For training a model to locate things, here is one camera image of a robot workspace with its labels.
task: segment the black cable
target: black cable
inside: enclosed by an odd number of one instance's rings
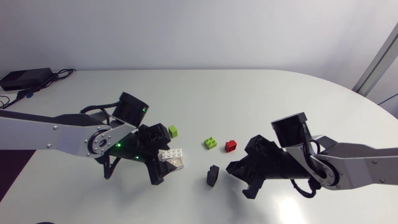
[[[309,140],[310,142],[314,142],[317,145],[317,154],[319,154],[321,152],[321,145],[319,144],[319,142],[317,140]]]
[[[13,105],[14,103],[17,103],[21,99],[25,98],[25,96],[28,96],[29,94],[35,93],[37,91],[40,91],[40,90],[42,90],[44,88],[47,88],[53,82],[56,82],[58,80],[62,80],[64,78],[66,78],[66,77],[69,77],[74,71],[76,71],[76,70],[71,68],[71,69],[62,69],[61,71],[59,71],[57,73],[53,73],[52,76],[49,79],[44,81],[39,86],[19,91],[15,100],[13,100],[12,102],[6,103],[5,105],[1,106],[0,108],[1,109],[6,109],[7,107],[9,107],[9,106]],[[68,74],[63,76],[63,77],[59,77],[60,74],[65,73],[65,72],[67,72]]]
[[[111,122],[110,122],[110,120],[109,120],[109,114],[108,114],[108,112],[106,112],[106,110],[103,109],[103,108],[101,108],[100,110],[102,111],[102,113],[105,114],[105,117],[106,117],[106,124],[107,124],[107,125],[110,125]]]
[[[303,155],[304,155],[304,159],[305,162],[307,163],[307,165],[309,166],[309,168],[311,168],[312,171],[314,171],[318,176],[320,177],[324,177],[326,174],[317,169],[317,167],[315,166],[315,164],[313,163],[313,161],[311,160],[311,152],[310,152],[310,146],[309,146],[309,142],[314,142],[317,145],[317,153],[320,153],[320,144],[318,141],[316,140],[308,140],[306,133],[305,133],[305,124],[303,124],[302,128],[301,128],[302,134],[303,134]],[[293,187],[304,197],[306,198],[313,198],[315,196],[315,194],[317,194],[317,190],[321,189],[321,185],[319,184],[319,182],[317,180],[315,180],[315,178],[311,177],[308,180],[308,185],[310,186],[311,189],[311,193],[308,193],[304,190],[302,190],[294,181],[294,179],[290,180],[291,183],[293,184]]]
[[[104,165],[104,178],[105,178],[106,180],[108,180],[109,178],[111,178],[111,176],[112,176],[112,174],[113,174],[113,171],[114,171],[114,169],[116,168],[116,166],[117,166],[117,164],[119,163],[119,161],[120,161],[120,157],[117,157],[117,158],[113,161],[113,163],[110,164],[110,166],[109,166],[109,161],[108,161],[107,168],[105,168],[105,165]]]
[[[309,140],[307,139],[307,137],[305,135],[305,124],[303,124],[303,126],[302,126],[302,133],[303,133],[303,155],[304,155],[305,162],[307,163],[309,168],[312,171],[314,171],[318,176],[324,177],[326,174],[323,171],[317,169],[316,165],[311,160],[310,146],[308,143]]]
[[[388,99],[384,100],[383,102],[381,102],[381,103],[379,103],[379,104],[377,104],[377,105],[380,105],[380,104],[382,104],[382,103],[385,103],[385,102],[387,102],[387,101],[389,101],[389,100],[393,99],[393,98],[394,98],[394,97],[396,97],[396,96],[398,96],[398,93],[397,93],[397,94],[395,94],[394,96],[392,96],[392,97],[390,97],[390,98],[388,98]]]
[[[304,190],[302,190],[297,184],[296,181],[294,181],[294,179],[290,180],[291,183],[293,184],[293,187],[304,197],[306,198],[313,198],[316,194],[317,194],[317,190],[321,189],[321,185],[317,182],[317,180],[315,180],[313,177],[311,177],[308,180],[308,185],[310,186],[311,189],[311,193],[308,193]]]
[[[115,106],[119,106],[122,103],[122,101],[116,102],[116,103],[111,103],[107,105],[93,105],[93,106],[87,106],[86,108],[82,109],[80,113],[86,113],[91,110],[97,110],[97,109],[105,109],[105,108],[111,108]]]
[[[9,102],[10,102],[10,98],[8,97],[8,96],[0,96],[0,97],[5,97],[5,98],[7,98],[7,103],[6,104],[8,104]]]
[[[119,101],[119,102],[111,103],[111,104],[107,104],[107,105],[87,106],[86,108],[82,109],[80,111],[80,113],[87,113],[87,112],[92,111],[92,110],[101,110],[104,113],[105,117],[106,117],[106,124],[109,125],[110,124],[110,120],[109,120],[110,115],[108,114],[108,112],[106,112],[105,108],[115,107],[115,106],[120,105],[121,103],[122,102]]]

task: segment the green lego brick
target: green lego brick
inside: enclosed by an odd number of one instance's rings
[[[170,133],[170,136],[171,136],[172,138],[175,138],[175,137],[178,136],[178,130],[177,130],[177,128],[175,128],[175,126],[173,126],[173,125],[171,125],[171,126],[169,127],[169,133]]]
[[[205,146],[207,147],[207,149],[210,150],[217,146],[217,142],[212,137],[210,137],[205,140]]]

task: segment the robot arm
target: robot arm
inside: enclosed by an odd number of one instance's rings
[[[115,110],[110,116],[104,109],[111,107]],[[170,136],[166,128],[162,124],[140,126],[148,108],[144,102],[123,93],[116,103],[89,106],[80,114],[54,118],[1,110],[0,146],[12,150],[57,149],[93,158],[104,166],[105,179],[111,177],[120,159],[139,161],[147,166],[151,183],[157,185],[176,167],[157,157],[159,149],[169,149]],[[107,124],[102,122],[104,119],[84,114],[96,109],[102,111],[100,115],[106,118]],[[112,164],[109,156],[116,157]]]
[[[247,198],[256,198],[266,179],[290,179],[308,198],[314,197],[321,187],[345,190],[369,184],[398,185],[398,176],[394,173],[398,166],[398,148],[373,149],[361,144],[338,143],[326,136],[311,137],[306,120],[304,113],[300,113],[272,122],[286,151],[258,135],[247,144],[248,155],[229,164],[227,172],[248,183],[248,189],[243,190]],[[317,153],[310,142],[317,145]],[[301,190],[294,179],[309,179],[312,193]]]

